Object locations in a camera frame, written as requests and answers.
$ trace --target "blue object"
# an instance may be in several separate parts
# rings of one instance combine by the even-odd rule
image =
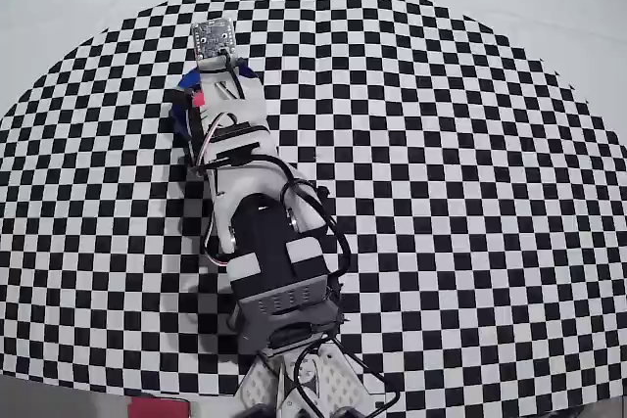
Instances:
[[[180,103],[172,103],[171,116],[174,120],[174,134],[180,134],[183,138],[189,141],[192,136],[187,129],[187,110],[184,105]]]
[[[246,64],[239,65],[239,74],[242,77],[246,77],[246,78],[257,78],[257,75],[255,74],[255,72],[252,69],[250,69]]]
[[[200,83],[200,73],[198,72],[198,68],[195,68],[185,74],[183,78],[178,82],[178,86],[180,88],[192,88],[194,85],[198,85]]]

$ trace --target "white plastic part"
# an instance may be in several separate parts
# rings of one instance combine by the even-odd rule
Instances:
[[[302,349],[297,349],[283,355],[286,370],[291,371],[288,372],[288,377],[292,380],[294,378],[294,365],[301,351]],[[357,410],[367,410],[369,406],[370,411],[374,409],[371,400],[368,400],[370,395],[367,389],[360,382],[347,358],[337,346],[333,344],[322,345],[317,356],[311,355],[303,360],[299,375],[302,384],[311,378],[313,367],[317,376],[317,397],[314,403],[325,416],[330,416],[338,409],[347,406]],[[301,408],[309,410],[298,391],[292,391],[287,398],[292,403],[289,404],[288,399],[283,401],[281,404],[281,409],[284,411],[282,418],[296,416]]]
[[[225,100],[217,93],[215,83],[225,81],[232,88],[231,77],[226,73],[209,73],[201,75],[201,87],[205,96],[205,105],[201,107],[203,123],[210,123],[219,113],[232,113],[237,122],[248,121],[252,126],[267,127],[267,110],[265,106],[264,88],[256,78],[239,77],[244,88],[245,100]],[[203,162],[214,160],[219,152],[250,144],[259,143],[260,147],[254,154],[278,157],[276,144],[266,131],[257,131],[224,141],[212,142],[207,149]],[[296,168],[289,165],[295,178],[306,178]],[[215,230],[219,238],[221,251],[224,254],[235,252],[235,244],[231,238],[231,218],[240,202],[249,195],[262,193],[276,200],[287,179],[281,169],[273,163],[254,162],[238,167],[223,167],[217,171],[217,179],[210,174],[209,183],[214,203]],[[315,191],[302,186],[301,189],[317,199]],[[302,232],[313,230],[324,225],[320,215],[301,198],[291,191],[285,195],[285,206],[291,209]]]
[[[294,381],[294,355],[290,352],[284,355],[283,359],[287,360],[287,362],[285,362],[284,369],[286,371],[286,375]],[[304,385],[304,391],[312,403],[324,416],[329,416],[330,409],[328,404],[324,402],[324,400],[321,400],[319,395],[320,379],[322,377],[320,369],[321,362],[319,357],[313,355],[307,356],[301,363],[299,379],[301,384]],[[305,384],[313,385],[315,392],[311,388],[305,386]],[[300,392],[298,392],[297,389],[293,389],[287,397],[280,402],[276,416],[277,418],[295,418],[301,409],[305,409],[310,416],[315,416],[314,412],[303,400]]]
[[[292,264],[303,261],[304,259],[322,256],[322,247],[315,237],[305,237],[304,239],[288,242],[285,244],[285,248],[287,249],[287,254],[290,256]]]
[[[232,283],[238,279],[248,278],[261,273],[259,261],[255,254],[245,254],[237,256],[226,265],[228,280]]]
[[[257,358],[235,396],[242,400],[247,409],[259,403],[275,406],[277,391],[278,379],[265,367],[264,362]]]

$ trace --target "checkerboard mat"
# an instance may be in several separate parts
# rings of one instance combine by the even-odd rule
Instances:
[[[404,391],[390,416],[623,394],[627,151],[541,61],[426,0],[182,0],[40,77],[0,121],[4,374],[235,392],[251,358],[163,101],[195,66],[190,24],[221,16],[281,157],[330,189],[357,254],[342,342]]]

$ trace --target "checkerboard pattern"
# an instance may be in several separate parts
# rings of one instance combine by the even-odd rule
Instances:
[[[541,61],[426,0],[182,0],[40,77],[0,121],[4,374],[235,392],[251,358],[163,100],[195,66],[190,24],[221,16],[280,155],[331,191],[357,254],[342,342],[404,391],[389,416],[623,394],[627,151]]]

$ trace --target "black cable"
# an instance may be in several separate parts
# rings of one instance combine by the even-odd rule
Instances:
[[[244,100],[246,98],[246,96],[244,95],[244,89],[242,88],[242,84],[239,81],[239,77],[237,76],[237,73],[235,73],[235,70],[233,69],[233,64],[231,64],[231,57],[226,51],[221,52],[221,54],[226,59],[226,62],[224,65],[226,66],[226,70],[228,71],[228,73],[231,74],[231,78],[233,79],[233,82],[235,83],[235,88],[237,88],[237,94],[239,95],[239,98]]]
[[[209,232],[210,228],[211,228],[211,224],[209,224],[207,226],[207,230],[205,231],[205,233],[203,234],[203,237],[201,239],[201,242],[200,242],[200,250],[201,250],[201,252],[203,254],[205,254],[205,255],[210,256],[211,258],[215,258],[217,261],[221,261],[222,263],[228,263],[230,261],[231,257],[224,256],[224,255],[219,255],[219,254],[212,254],[210,252],[210,250],[209,250],[209,246],[205,246],[205,240],[207,240],[207,233]]]
[[[221,90],[226,93],[229,97],[231,97],[231,100],[237,100],[237,97],[233,94],[233,92],[231,92],[227,87],[226,87],[226,82],[218,82],[219,85],[222,87]]]
[[[295,178],[293,183],[297,184],[297,185],[309,186],[310,188],[312,188],[317,193],[317,188],[309,180],[304,180],[303,178]],[[289,190],[290,188],[291,188],[291,185],[290,185],[289,182],[285,183],[283,185],[283,188],[281,188],[281,193],[279,194],[278,201],[280,201],[281,204],[284,205],[284,206],[285,206],[285,194],[287,193],[287,190]]]
[[[341,276],[345,275],[351,267],[351,256],[352,256],[351,246],[349,245],[349,242],[346,239],[346,236],[344,235],[344,233],[342,233],[338,229],[336,221],[333,219],[333,217],[331,217],[326,212],[326,209],[324,209],[324,206],[316,198],[306,193],[299,187],[300,185],[306,184],[304,183],[305,180],[300,180],[300,179],[297,180],[296,178],[294,178],[294,173],[292,172],[292,169],[289,167],[289,165],[278,157],[251,154],[250,156],[247,156],[246,160],[250,162],[257,161],[257,162],[274,163],[283,171],[283,173],[285,174],[285,177],[287,178],[286,185],[289,185],[289,188],[298,197],[300,197],[303,201],[305,201],[305,203],[311,206],[313,210],[315,210],[318,213],[318,215],[322,217],[322,220],[324,220],[326,225],[328,225],[329,229],[331,229],[331,232],[333,232],[333,235],[337,239],[337,242],[340,245],[340,248],[342,249],[342,257],[341,257],[342,259],[340,262],[340,266],[338,267],[336,271],[333,271],[332,273],[329,274],[329,282],[332,282],[333,280],[336,280],[340,278]],[[282,199],[285,196],[285,191],[281,190],[281,195],[282,195],[281,196],[281,199]]]
[[[312,400],[308,397],[307,393],[305,392],[305,389],[303,388],[303,385],[301,384],[301,378],[300,378],[301,364],[303,363],[305,356],[307,356],[308,354],[311,354],[315,349],[320,348],[323,344],[328,343],[328,342],[333,342],[335,346],[342,352],[342,354],[346,354],[351,359],[353,359],[363,369],[364,373],[372,374],[376,379],[381,381],[385,386],[388,387],[388,389],[391,389],[392,392],[394,393],[394,398],[384,403],[383,406],[375,409],[372,413],[365,416],[365,418],[374,418],[375,416],[380,415],[385,410],[394,406],[396,402],[399,401],[399,399],[401,398],[401,393],[397,390],[396,387],[394,387],[392,383],[390,383],[390,381],[386,380],[385,377],[383,377],[383,375],[379,374],[378,372],[368,367],[367,364],[365,364],[355,354],[353,354],[352,352],[346,351],[344,347],[342,346],[342,344],[338,342],[334,336],[326,337],[326,338],[321,338],[319,340],[316,340],[315,342],[308,345],[305,349],[303,349],[301,353],[299,354],[298,359],[296,359],[296,362],[294,363],[294,385],[296,386],[296,390],[301,395],[305,403],[309,406],[309,408],[313,411],[313,413],[315,413],[315,416],[317,416],[318,418],[325,418],[322,412],[319,410],[319,408],[315,406]]]
[[[200,69],[198,69],[198,73],[205,73],[207,75],[209,75],[210,73],[221,73],[221,72],[228,72],[228,69],[227,68],[214,69],[214,70],[200,70]]]

